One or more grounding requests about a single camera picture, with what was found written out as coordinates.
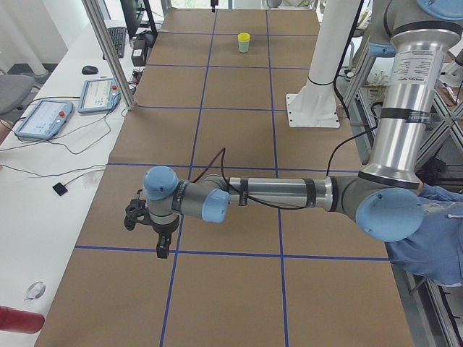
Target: blue joint cap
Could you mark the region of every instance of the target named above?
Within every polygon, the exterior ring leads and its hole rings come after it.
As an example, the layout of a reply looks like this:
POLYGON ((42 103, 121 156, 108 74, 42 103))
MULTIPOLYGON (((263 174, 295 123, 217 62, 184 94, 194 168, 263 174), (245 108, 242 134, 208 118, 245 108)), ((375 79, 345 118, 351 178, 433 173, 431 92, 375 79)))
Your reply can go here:
POLYGON ((214 189, 205 198, 202 217, 206 222, 222 223, 229 206, 230 195, 220 189, 214 189))
POLYGON ((392 58, 396 55, 396 49, 391 45, 369 43, 370 55, 376 58, 392 58))
POLYGON ((161 200, 174 192, 179 178, 167 166, 155 166, 146 171, 143 177, 143 194, 149 200, 161 200))
POLYGON ((395 242, 412 235, 423 218, 424 211, 415 193, 402 188, 388 188, 363 200, 355 221, 375 239, 395 242))
POLYGON ((421 9, 439 20, 463 20, 462 0, 417 0, 421 9))

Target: plastic cup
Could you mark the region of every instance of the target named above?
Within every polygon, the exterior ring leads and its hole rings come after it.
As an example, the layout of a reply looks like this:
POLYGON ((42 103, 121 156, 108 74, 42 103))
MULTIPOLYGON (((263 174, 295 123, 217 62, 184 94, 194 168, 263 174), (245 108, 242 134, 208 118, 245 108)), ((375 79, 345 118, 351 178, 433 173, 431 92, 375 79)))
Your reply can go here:
POLYGON ((35 334, 45 322, 42 314, 0 306, 0 330, 35 334))
POLYGON ((249 50, 249 42, 251 41, 251 35, 248 33, 238 34, 238 49, 240 53, 247 53, 249 50))

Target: clear plastic object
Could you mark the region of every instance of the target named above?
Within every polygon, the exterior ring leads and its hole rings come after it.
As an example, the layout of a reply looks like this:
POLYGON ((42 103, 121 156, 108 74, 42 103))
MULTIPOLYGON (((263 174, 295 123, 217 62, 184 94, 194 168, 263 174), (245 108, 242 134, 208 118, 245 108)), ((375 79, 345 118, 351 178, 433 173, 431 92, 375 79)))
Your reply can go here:
POLYGON ((32 301, 40 298, 45 293, 45 283, 35 282, 27 290, 24 301, 32 301))

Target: keyboard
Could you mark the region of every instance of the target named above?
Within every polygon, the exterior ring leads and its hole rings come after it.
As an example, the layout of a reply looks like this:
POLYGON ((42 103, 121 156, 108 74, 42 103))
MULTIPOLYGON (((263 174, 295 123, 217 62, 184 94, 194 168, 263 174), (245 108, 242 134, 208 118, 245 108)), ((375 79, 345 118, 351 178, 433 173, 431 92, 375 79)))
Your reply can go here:
POLYGON ((127 37, 127 28, 126 27, 109 27, 108 28, 109 37, 113 41, 114 48, 116 49, 117 57, 123 58, 125 51, 125 41, 127 37))

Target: blue cloth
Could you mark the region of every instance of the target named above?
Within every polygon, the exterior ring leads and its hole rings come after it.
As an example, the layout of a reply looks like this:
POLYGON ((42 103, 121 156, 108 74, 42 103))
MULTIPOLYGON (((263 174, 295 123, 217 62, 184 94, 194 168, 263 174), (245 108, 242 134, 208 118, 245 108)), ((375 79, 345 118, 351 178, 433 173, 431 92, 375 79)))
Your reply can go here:
POLYGON ((463 194, 425 184, 420 201, 424 221, 406 239, 386 243, 390 261, 438 284, 463 283, 463 194))

